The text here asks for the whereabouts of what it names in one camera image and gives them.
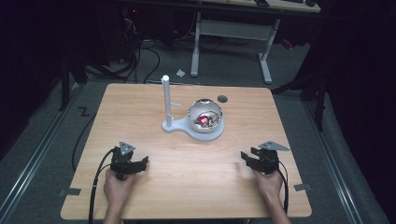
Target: forearm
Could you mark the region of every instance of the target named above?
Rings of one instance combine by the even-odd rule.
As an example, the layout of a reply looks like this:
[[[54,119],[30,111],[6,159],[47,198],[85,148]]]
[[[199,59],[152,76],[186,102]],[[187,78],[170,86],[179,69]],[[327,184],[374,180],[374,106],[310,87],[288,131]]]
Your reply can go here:
[[[106,210],[104,224],[119,224],[121,218],[121,208],[109,206]]]
[[[264,200],[274,224],[291,223],[278,197],[264,197]]]

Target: red object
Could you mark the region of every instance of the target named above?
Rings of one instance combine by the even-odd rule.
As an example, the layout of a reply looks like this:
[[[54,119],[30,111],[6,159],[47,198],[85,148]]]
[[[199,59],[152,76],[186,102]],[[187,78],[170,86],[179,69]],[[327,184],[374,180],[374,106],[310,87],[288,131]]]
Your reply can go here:
[[[206,115],[202,115],[202,116],[200,116],[197,120],[198,120],[198,122],[199,122],[201,125],[206,125],[207,122],[209,121],[209,117],[206,116]]]
[[[283,47],[285,47],[286,49],[292,49],[292,48],[293,48],[293,45],[292,45],[288,40],[286,40],[286,39],[283,39],[283,40],[282,40],[282,45],[283,45]]]

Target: human hand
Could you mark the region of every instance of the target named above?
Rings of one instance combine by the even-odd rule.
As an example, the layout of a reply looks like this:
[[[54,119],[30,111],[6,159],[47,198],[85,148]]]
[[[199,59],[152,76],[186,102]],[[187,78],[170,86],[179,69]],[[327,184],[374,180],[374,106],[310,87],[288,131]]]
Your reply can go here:
[[[104,186],[108,201],[104,223],[120,223],[120,214],[123,206],[129,198],[136,174],[129,175],[125,180],[118,180],[116,172],[106,170],[106,182]]]
[[[269,175],[265,175],[259,171],[253,170],[259,185],[260,193],[264,200],[279,199],[279,192],[282,188],[283,179],[278,171],[273,171]]]
[[[282,188],[283,179],[278,171],[269,175],[264,175],[259,171],[253,170],[259,185],[260,193],[267,204],[268,212],[274,224],[291,223],[286,212],[284,211],[279,198],[279,192]]]

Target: black cable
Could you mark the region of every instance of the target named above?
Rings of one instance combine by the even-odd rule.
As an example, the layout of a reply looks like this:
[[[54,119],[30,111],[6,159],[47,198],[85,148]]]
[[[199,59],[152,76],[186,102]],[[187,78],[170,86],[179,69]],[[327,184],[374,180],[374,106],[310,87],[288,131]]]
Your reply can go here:
[[[219,37],[219,44],[217,45],[217,46],[215,46],[214,48],[206,48],[206,47],[204,47],[201,43],[200,43],[200,48],[201,49],[207,49],[207,50],[215,50],[215,49],[218,49],[218,48],[220,48],[222,45],[223,45],[223,41],[224,41],[224,38],[223,37]]]
[[[152,73],[158,68],[158,66],[160,65],[160,55],[159,55],[157,52],[155,52],[154,50],[152,50],[152,49],[146,49],[146,50],[149,50],[149,51],[155,53],[155,54],[157,55],[157,57],[158,57],[158,62],[157,62],[157,65],[155,66],[155,68],[154,68],[150,73],[148,73],[148,74],[146,75],[145,79],[143,80],[143,84],[146,84],[146,81],[148,80],[149,76],[151,76],[151,74],[152,74]]]
[[[141,45],[140,36],[141,36],[140,33],[137,34],[137,35],[135,35],[134,38],[136,38],[137,41],[135,41],[134,43],[132,43],[132,45],[130,45],[130,46],[128,47],[128,49],[127,49],[127,55],[126,55],[126,57],[127,57],[127,58],[129,58],[129,57],[131,58],[131,60],[128,62],[128,64],[127,64],[125,67],[121,68],[120,70],[111,72],[113,75],[115,75],[115,77],[116,77],[117,79],[120,79],[120,78],[121,78],[121,79],[124,79],[124,77],[120,77],[120,76],[118,76],[118,75],[120,75],[120,74],[122,74],[122,73],[124,73],[124,72],[126,72],[126,71],[128,71],[128,70],[130,70],[130,69],[133,71],[133,69],[136,67],[137,61],[135,60],[134,50],[140,48],[140,45]],[[94,76],[106,75],[103,71],[95,72],[95,71],[92,71],[91,69],[89,69],[89,68],[87,68],[87,67],[85,67],[85,71],[86,71],[87,73],[91,74],[91,75],[94,75]]]
[[[137,81],[136,81],[136,76],[137,76],[137,68],[135,67],[134,69],[132,69],[131,70],[131,72],[128,74],[128,76],[129,75],[131,75],[132,74],[132,72],[134,72],[134,83],[137,83]]]
[[[183,35],[181,38],[174,39],[174,43],[177,44],[177,41],[178,41],[178,40],[184,40],[184,39],[188,39],[188,38],[191,38],[191,37],[195,36],[195,35],[190,35],[190,36],[188,36],[188,35],[191,33],[191,30],[192,30],[192,27],[193,27],[194,24],[195,24],[195,19],[196,19],[196,18],[197,18],[197,13],[195,12],[195,13],[194,13],[194,16],[192,17],[191,26],[190,26],[189,31],[188,31],[185,35]]]
[[[256,218],[252,218],[251,220],[248,221],[247,224],[251,224],[254,220],[256,220]]]
[[[288,209],[289,209],[289,185],[288,185],[289,177],[288,177],[288,170],[286,169],[285,165],[281,161],[279,161],[279,163],[282,164],[283,168],[285,169],[286,177],[287,177],[287,179],[286,179],[285,176],[283,176],[282,172],[279,170],[278,166],[273,164],[271,162],[271,160],[267,156],[265,156],[265,155],[263,155],[263,156],[265,157],[265,159],[267,159],[271,163],[271,165],[275,168],[275,170],[280,174],[280,176],[282,177],[283,183],[285,184],[285,200],[283,201],[283,210],[285,210],[285,213],[287,214],[288,213]]]
[[[137,62],[139,63],[140,62],[140,55],[141,55],[141,52],[140,52],[140,48],[139,48],[139,51],[138,51],[138,56],[137,56]],[[136,66],[136,68],[134,69],[134,84],[137,84],[137,66]]]
[[[109,165],[110,165],[110,163],[109,163],[108,165],[102,167],[102,169],[100,169],[100,172],[102,172],[103,170],[105,170],[105,168],[106,168],[107,166],[109,166]]]
[[[189,47],[189,46],[191,46],[191,45],[193,45],[194,44],[194,41],[193,40],[189,40],[190,38],[192,38],[192,37],[194,37],[193,35],[192,36],[190,36],[190,37],[188,37],[188,38],[184,38],[184,39],[181,39],[181,40],[174,40],[174,44],[176,44],[176,45],[179,45],[179,46],[181,46],[181,47]],[[189,44],[180,44],[180,43],[178,43],[178,42],[188,42]]]
[[[108,76],[108,77],[111,77],[111,78],[115,78],[115,79],[124,79],[124,77],[121,77],[117,73],[114,73],[114,72],[108,70],[107,68],[103,67],[101,64],[97,64],[97,63],[92,62],[90,59],[86,58],[82,54],[79,54],[79,53],[77,53],[75,51],[71,51],[71,53],[74,56],[76,56],[77,59],[79,59],[82,64],[85,64],[85,65],[89,64],[90,66],[92,66],[94,69],[98,70],[99,72],[101,72],[105,76]]]
[[[245,45],[250,45],[250,44],[254,44],[256,42],[259,42],[259,40],[254,40],[254,39],[249,39],[245,43],[237,43],[237,42],[230,41],[230,40],[227,40],[227,39],[224,39],[223,41],[225,43],[227,43],[227,44],[238,45],[238,46],[245,46]]]
[[[85,130],[88,128],[88,126],[90,125],[90,123],[93,121],[93,119],[96,117],[96,113],[91,117],[91,119],[88,121],[88,123],[85,125],[84,129],[81,131],[81,133],[79,134],[78,140],[75,144],[75,147],[73,148],[73,153],[72,153],[72,168],[73,171],[76,172],[76,165],[75,165],[75,156],[76,156],[76,150],[77,150],[77,146],[79,141],[81,140],[82,135],[85,133]]]
[[[92,223],[93,223],[93,206],[94,206],[94,204],[95,204],[95,194],[96,194],[96,187],[97,187],[97,184],[98,184],[98,177],[99,177],[99,174],[100,174],[100,173],[102,172],[102,170],[103,170],[103,169],[102,169],[102,165],[103,165],[103,163],[105,162],[107,156],[108,156],[110,153],[114,152],[114,151],[115,151],[115,149],[113,148],[113,149],[110,149],[110,150],[106,153],[106,155],[102,158],[102,161],[101,161],[100,164],[99,164],[98,170],[96,171],[96,175],[95,175],[95,179],[93,180],[92,191],[91,191],[90,214],[89,214],[89,219],[88,219],[88,223],[89,223],[89,224],[92,224]]]
[[[131,71],[128,73],[128,75],[127,75],[127,76],[126,76],[126,78],[124,79],[123,83],[125,83],[125,82],[128,80],[129,76],[132,74],[132,72],[136,70],[136,67],[137,67],[138,61],[137,61],[137,59],[136,59],[136,56],[135,56],[135,55],[134,55],[134,61],[135,61],[135,63],[134,63],[134,67],[133,67],[133,68],[131,69]]]

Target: wire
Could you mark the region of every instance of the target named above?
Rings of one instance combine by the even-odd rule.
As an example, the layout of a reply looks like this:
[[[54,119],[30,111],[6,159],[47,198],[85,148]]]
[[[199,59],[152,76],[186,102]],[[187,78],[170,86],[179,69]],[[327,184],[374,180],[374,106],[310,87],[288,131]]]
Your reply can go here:
[[[96,187],[98,184],[98,177],[99,174],[102,172],[103,168],[102,165],[105,162],[106,158],[108,155],[110,155],[110,153],[114,152],[115,149],[110,149],[106,155],[102,158],[102,161],[99,164],[98,170],[96,171],[96,175],[95,175],[95,179],[93,180],[93,184],[92,184],[92,191],[91,191],[91,199],[90,199],[90,214],[89,214],[89,219],[88,219],[88,223],[92,224],[93,223],[93,206],[95,204],[95,194],[96,194]]]
[[[189,40],[190,38],[192,38],[192,36],[188,37],[188,38],[184,38],[182,40],[178,40],[178,41],[174,41],[174,44],[178,45],[178,46],[182,46],[182,47],[188,47],[194,44],[193,40]],[[188,44],[180,44],[179,42],[188,42]]]
[[[137,84],[137,68],[135,67],[133,70],[131,70],[131,73],[130,73],[130,74],[132,74],[133,71],[134,71],[134,84]]]
[[[129,19],[126,19],[126,18],[124,18],[124,20],[125,20],[125,21],[128,21],[128,24],[129,24],[128,28],[126,28],[126,30],[125,30],[124,33],[126,34],[126,32],[131,28],[131,26],[134,27],[134,32],[136,32],[136,26],[134,26],[134,22],[131,21],[131,20],[129,20]]]
[[[129,46],[129,38],[128,38],[127,33],[129,31],[129,29],[131,28],[133,22],[131,20],[128,20],[128,19],[124,19],[124,20],[127,21],[128,25],[129,25],[128,28],[126,28],[124,33],[123,33],[123,35],[125,36],[125,40],[126,40],[127,46]]]
[[[288,170],[286,169],[285,165],[281,161],[278,161],[280,164],[282,164],[283,168],[285,169],[286,177],[287,177],[287,178],[285,178],[285,176],[283,176],[282,172],[279,170],[278,166],[273,164],[267,156],[265,156],[265,155],[263,155],[263,156],[265,157],[265,159],[267,159],[271,163],[271,165],[275,168],[275,170],[280,174],[280,176],[282,177],[283,183],[285,184],[285,200],[283,201],[283,210],[285,210],[285,213],[287,214],[288,209],[289,209]]]
[[[216,39],[216,38],[214,36],[210,36],[208,39]],[[221,47],[223,45],[223,41],[224,41],[224,38],[219,37],[219,44],[217,46],[215,46],[214,48],[206,48],[206,47],[202,46],[201,44],[199,46],[201,49],[214,50],[214,49],[218,49],[219,47]]]
[[[124,79],[123,83],[125,83],[125,82],[128,80],[129,76],[132,74],[133,71],[136,72],[136,67],[137,67],[137,64],[139,63],[139,61],[136,59],[136,56],[135,56],[135,55],[134,55],[134,61],[135,61],[134,67],[133,67],[133,68],[131,69],[131,71],[128,73],[128,75],[127,75],[126,78]]]
[[[107,166],[109,166],[109,165],[110,165],[110,163],[109,163],[108,165],[102,167],[102,169],[100,169],[100,172],[102,172],[103,170],[105,170],[105,168],[106,168]]]
[[[175,41],[184,40],[184,39],[191,38],[192,36],[195,36],[195,35],[190,35],[190,36],[187,36],[187,35],[189,35],[191,33],[191,30],[192,30],[192,27],[194,26],[194,22],[195,22],[196,17],[197,17],[197,13],[195,12],[194,13],[194,17],[192,18],[192,22],[191,22],[191,26],[190,26],[189,31],[184,36],[182,36],[181,38],[175,39]]]
[[[125,19],[125,20],[128,21],[129,24],[134,27],[134,33],[135,33],[136,28],[134,26],[134,23],[132,21],[128,20],[128,19]],[[129,41],[128,35],[126,33],[124,33],[124,36],[127,38],[127,47],[128,47],[126,58],[131,58],[131,60],[128,62],[128,64],[125,67],[121,68],[120,70],[114,71],[114,72],[110,71],[110,73],[112,74],[112,77],[116,77],[117,79],[124,79],[125,80],[125,77],[121,77],[121,76],[118,76],[118,75],[120,75],[120,74],[122,74],[124,72],[127,72],[128,70],[134,71],[134,68],[137,66],[137,61],[135,60],[134,52],[135,52],[136,49],[140,48],[140,45],[141,45],[141,42],[140,42],[141,33],[138,33],[136,36],[133,36],[132,40],[134,40],[134,39],[136,40],[136,41],[133,41],[133,42]],[[94,76],[105,75],[105,73],[102,72],[102,71],[96,72],[96,71],[91,70],[88,67],[85,67],[85,71],[87,73],[89,73],[89,74],[94,75]]]
[[[76,157],[76,150],[77,150],[77,146],[79,141],[81,140],[82,135],[85,133],[85,130],[88,128],[88,126],[90,125],[90,123],[93,121],[93,119],[96,117],[96,113],[90,118],[90,120],[88,121],[88,123],[85,125],[84,129],[81,131],[81,133],[79,134],[78,140],[73,148],[73,153],[72,153],[72,168],[73,171],[76,172],[76,165],[75,165],[75,157]]]
[[[152,71],[146,75],[145,79],[143,80],[143,84],[146,84],[146,81],[148,80],[149,76],[151,76],[151,74],[152,74],[152,73],[158,68],[158,66],[160,65],[160,55],[159,55],[157,52],[155,52],[154,50],[152,50],[152,49],[146,49],[146,50],[149,50],[149,51],[155,53],[155,54],[157,55],[157,57],[158,57],[158,62],[157,62],[157,65],[154,67],[154,69],[152,69]]]
[[[139,63],[140,62],[140,55],[141,55],[140,48],[139,48],[138,53],[139,53],[139,55],[137,56],[137,62]],[[137,84],[137,65],[136,65],[136,68],[134,69],[134,83]]]
[[[233,44],[233,45],[238,45],[238,46],[245,46],[245,45],[250,45],[250,44],[254,44],[254,43],[256,43],[256,42],[259,42],[259,40],[249,39],[249,40],[247,40],[247,41],[244,42],[244,43],[237,43],[237,42],[235,42],[235,41],[231,41],[231,40],[224,39],[224,42],[227,43],[227,44]]]

